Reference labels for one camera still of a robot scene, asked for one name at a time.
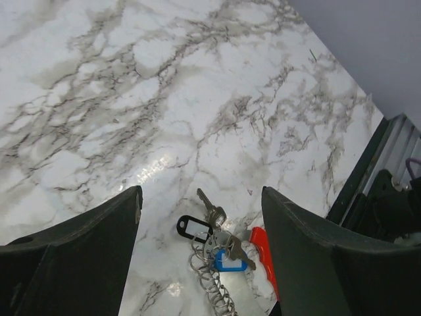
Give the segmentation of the blue tagged key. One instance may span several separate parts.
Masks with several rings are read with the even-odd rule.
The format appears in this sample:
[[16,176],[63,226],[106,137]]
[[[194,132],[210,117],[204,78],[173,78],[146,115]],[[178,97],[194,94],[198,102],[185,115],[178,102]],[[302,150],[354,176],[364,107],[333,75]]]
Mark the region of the blue tagged key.
[[213,267],[218,272],[244,272],[247,268],[256,269],[255,262],[243,250],[241,240],[227,235],[225,244],[214,255]]

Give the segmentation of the red handled key organizer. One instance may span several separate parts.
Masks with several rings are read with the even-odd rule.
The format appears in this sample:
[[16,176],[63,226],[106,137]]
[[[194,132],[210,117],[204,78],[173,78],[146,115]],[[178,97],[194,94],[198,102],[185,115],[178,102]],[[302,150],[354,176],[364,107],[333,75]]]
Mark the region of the red handled key organizer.
[[[225,244],[227,231],[216,231],[202,246],[194,246],[190,265],[198,274],[199,285],[215,315],[266,315],[244,272],[218,272],[214,267],[214,255]],[[239,238],[249,242],[258,251],[260,264],[266,271],[267,280],[277,292],[276,277],[270,256],[268,236],[265,229],[254,227],[244,231]]]

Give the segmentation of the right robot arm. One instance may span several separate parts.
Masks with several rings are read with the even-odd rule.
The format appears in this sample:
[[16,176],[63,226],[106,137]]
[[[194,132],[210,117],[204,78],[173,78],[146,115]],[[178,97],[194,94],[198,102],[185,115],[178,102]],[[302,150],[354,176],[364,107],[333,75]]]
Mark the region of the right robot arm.
[[399,192],[392,186],[391,173],[381,170],[369,192],[356,195],[341,225],[386,242],[420,232],[420,178]]

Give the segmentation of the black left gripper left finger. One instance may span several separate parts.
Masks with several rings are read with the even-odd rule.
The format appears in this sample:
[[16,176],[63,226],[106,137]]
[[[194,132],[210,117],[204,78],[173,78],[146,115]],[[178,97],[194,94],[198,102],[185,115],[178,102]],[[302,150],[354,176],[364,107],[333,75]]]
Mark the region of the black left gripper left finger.
[[143,192],[1,246],[2,315],[118,315]]

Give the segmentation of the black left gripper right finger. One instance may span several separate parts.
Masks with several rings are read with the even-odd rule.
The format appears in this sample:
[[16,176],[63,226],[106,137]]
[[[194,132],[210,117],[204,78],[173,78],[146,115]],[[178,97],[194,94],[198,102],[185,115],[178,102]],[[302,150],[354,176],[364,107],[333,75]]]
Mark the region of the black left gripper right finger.
[[269,186],[261,205],[283,315],[420,314],[420,248],[347,230]]

